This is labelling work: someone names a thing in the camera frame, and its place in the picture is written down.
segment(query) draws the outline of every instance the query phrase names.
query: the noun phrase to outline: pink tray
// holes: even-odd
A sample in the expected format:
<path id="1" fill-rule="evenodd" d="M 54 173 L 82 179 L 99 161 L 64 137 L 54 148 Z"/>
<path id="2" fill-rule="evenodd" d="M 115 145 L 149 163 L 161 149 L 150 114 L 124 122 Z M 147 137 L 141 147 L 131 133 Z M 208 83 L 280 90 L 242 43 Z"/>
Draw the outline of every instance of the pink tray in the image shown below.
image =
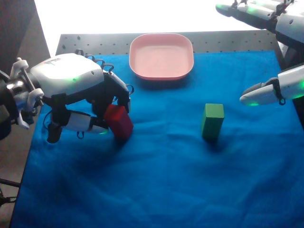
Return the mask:
<path id="1" fill-rule="evenodd" d="M 145 34 L 130 47 L 130 68 L 146 80 L 181 79 L 193 65 L 191 41 L 179 34 Z"/>

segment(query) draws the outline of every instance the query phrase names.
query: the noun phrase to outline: blue fabric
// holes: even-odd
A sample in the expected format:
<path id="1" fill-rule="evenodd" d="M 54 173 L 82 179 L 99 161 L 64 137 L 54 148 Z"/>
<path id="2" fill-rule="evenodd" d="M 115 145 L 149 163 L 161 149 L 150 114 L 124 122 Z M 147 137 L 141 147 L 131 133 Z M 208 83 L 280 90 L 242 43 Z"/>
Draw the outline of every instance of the blue fabric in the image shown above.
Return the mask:
<path id="1" fill-rule="evenodd" d="M 240 94 L 280 71 L 274 52 L 195 54 L 182 81 L 146 82 L 128 56 L 103 56 L 135 87 L 125 144 L 37 122 L 12 228 L 304 226 L 304 140 L 291 101 L 246 107 Z M 224 104 L 218 144 L 200 135 L 205 103 Z M 85 101 L 70 105 L 90 112 Z"/>

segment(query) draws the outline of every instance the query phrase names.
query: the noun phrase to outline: gray floor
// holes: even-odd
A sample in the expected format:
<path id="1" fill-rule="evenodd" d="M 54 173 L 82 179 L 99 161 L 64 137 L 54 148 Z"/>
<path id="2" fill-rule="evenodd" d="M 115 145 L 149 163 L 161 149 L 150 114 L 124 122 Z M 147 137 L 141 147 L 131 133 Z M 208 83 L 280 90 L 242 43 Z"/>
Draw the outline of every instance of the gray floor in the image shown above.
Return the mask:
<path id="1" fill-rule="evenodd" d="M 29 67 L 49 58 L 49 52 L 41 28 L 38 14 L 31 20 L 19 49 L 18 57 L 26 59 Z M 13 125 L 11 134 L 0 141 L 0 178 L 20 182 L 29 153 L 35 125 L 24 130 Z M 18 189 L 0 185 L 5 197 L 16 196 Z M 9 227 L 15 204 L 5 204 L 0 208 L 0 228 Z"/>

